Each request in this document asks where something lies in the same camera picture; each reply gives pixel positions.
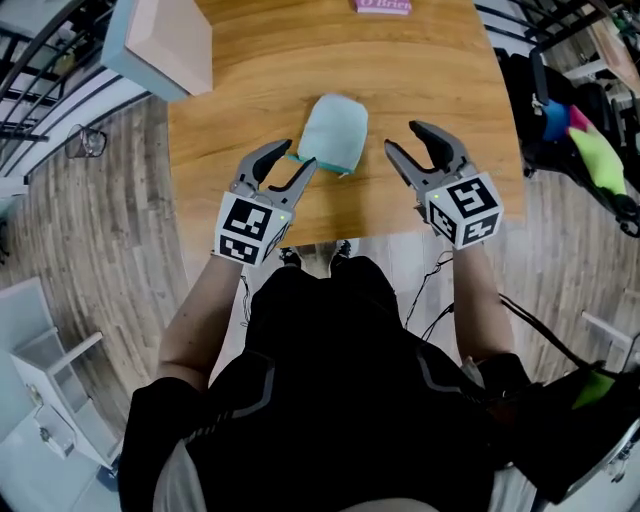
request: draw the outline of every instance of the book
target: book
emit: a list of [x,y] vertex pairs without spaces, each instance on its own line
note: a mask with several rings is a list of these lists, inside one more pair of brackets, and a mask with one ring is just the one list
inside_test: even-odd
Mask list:
[[411,13],[410,0],[354,0],[356,12],[376,14],[400,14],[406,16]]

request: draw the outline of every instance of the black cable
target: black cable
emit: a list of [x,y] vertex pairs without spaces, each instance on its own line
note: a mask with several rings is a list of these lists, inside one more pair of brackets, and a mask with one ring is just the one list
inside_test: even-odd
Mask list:
[[562,352],[562,354],[564,354],[564,356],[567,357],[567,359],[574,363],[578,368],[589,368],[591,366],[584,359],[581,359],[573,352],[571,352],[571,350],[569,350],[569,348],[564,343],[562,343],[546,325],[544,325],[535,316],[522,308],[522,306],[516,304],[515,302],[513,302],[513,300],[505,295],[500,294],[500,298],[502,300],[502,304],[504,304],[514,315],[527,322],[531,327],[533,327],[545,338],[547,338],[547,340],[549,340],[549,342],[554,347]]
[[416,295],[416,298],[413,301],[413,304],[411,304],[411,308],[409,308],[409,314],[407,315],[407,319],[404,322],[404,328],[405,329],[408,329],[408,327],[409,327],[409,320],[411,320],[411,317],[413,316],[413,312],[416,309],[416,305],[418,304],[418,300],[420,299],[420,295],[422,294],[422,290],[424,290],[425,286],[427,286],[427,283],[431,279],[431,276],[434,276],[435,274],[440,272],[444,265],[446,265],[451,260],[453,260],[453,258],[449,258],[448,260],[440,261],[440,258],[442,258],[445,254],[453,254],[453,252],[452,251],[443,251],[442,253],[440,253],[440,256],[438,256],[438,259],[436,260],[436,264],[433,267],[433,270],[424,276],[424,279],[422,280],[422,285],[420,286],[420,289],[418,290],[418,294]]
[[420,338],[423,341],[429,341],[429,338],[431,337],[431,334],[433,333],[433,330],[436,327],[436,324],[442,320],[445,316],[447,316],[449,313],[453,313],[453,303],[449,304],[443,311],[442,313],[440,313],[438,315],[438,318],[435,319],[435,321],[429,326],[427,327],[427,329],[422,333],[422,336],[420,336]]
[[251,318],[251,292],[249,291],[249,283],[247,283],[246,276],[240,276],[242,283],[244,284],[244,298],[242,299],[242,309],[244,310],[244,322],[240,323],[242,327],[249,327],[249,319]]
[[[510,299],[506,295],[500,294],[500,299],[501,299],[502,304],[507,309],[509,309],[514,315],[516,315],[520,319],[522,319],[525,322],[527,322],[531,327],[533,327],[540,334],[542,334],[554,347],[556,347],[567,359],[569,359],[572,363],[574,363],[578,368],[590,368],[593,371],[596,371],[601,375],[605,375],[605,376],[611,377],[613,379],[617,379],[620,376],[620,374],[618,374],[618,373],[610,372],[610,371],[605,370],[603,368],[593,368],[593,365],[587,363],[584,359],[578,357],[576,354],[571,352],[571,350],[564,343],[562,343],[558,339],[558,337],[546,325],[544,325],[535,316],[533,316],[531,313],[529,313],[527,310],[525,310],[522,306],[520,306],[519,304],[516,304],[512,299]],[[449,306],[447,306],[442,311],[442,313],[440,313],[438,315],[438,318],[436,318],[435,321],[429,327],[427,327],[427,329],[424,331],[424,333],[421,336],[422,340],[424,340],[425,342],[429,341],[429,338],[430,338],[431,334],[433,333],[433,330],[435,329],[436,324],[440,320],[442,320],[443,317],[445,317],[449,313],[452,313],[453,309],[454,309],[454,305],[453,304],[450,304]],[[634,343],[638,338],[640,338],[640,333],[638,333],[636,335],[636,337],[634,338]],[[629,352],[629,355],[627,356],[627,361],[628,361],[629,357],[631,357],[631,351]]]

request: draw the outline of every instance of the sneaker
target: sneaker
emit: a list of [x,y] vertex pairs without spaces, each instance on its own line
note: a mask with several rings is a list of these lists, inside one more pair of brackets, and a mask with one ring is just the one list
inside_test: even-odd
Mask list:
[[341,258],[353,258],[358,254],[358,248],[360,247],[359,238],[351,238],[349,240],[338,240],[336,242],[336,251],[333,253],[333,258],[340,256]]
[[297,247],[285,247],[280,249],[280,261],[284,265],[295,265],[298,268],[302,268],[302,259]]

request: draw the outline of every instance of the person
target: person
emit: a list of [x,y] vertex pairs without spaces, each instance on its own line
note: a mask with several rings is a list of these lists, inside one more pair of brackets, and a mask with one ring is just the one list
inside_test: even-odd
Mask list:
[[498,463],[478,403],[529,381],[483,246],[453,252],[467,372],[403,329],[383,272],[352,252],[340,241],[331,277],[316,279],[283,250],[244,351],[209,386],[242,271],[211,257],[155,382],[133,394],[125,512],[487,510]]

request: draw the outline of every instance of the black shirt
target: black shirt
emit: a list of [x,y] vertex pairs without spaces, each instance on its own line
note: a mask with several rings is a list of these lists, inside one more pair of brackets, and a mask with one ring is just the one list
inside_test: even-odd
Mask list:
[[[134,393],[123,510],[151,510],[179,439],[209,510],[337,511],[384,498],[487,510],[483,390],[376,301],[304,281],[256,294],[246,349],[206,394],[177,379]],[[516,356],[497,359],[481,366],[492,392],[526,383]]]

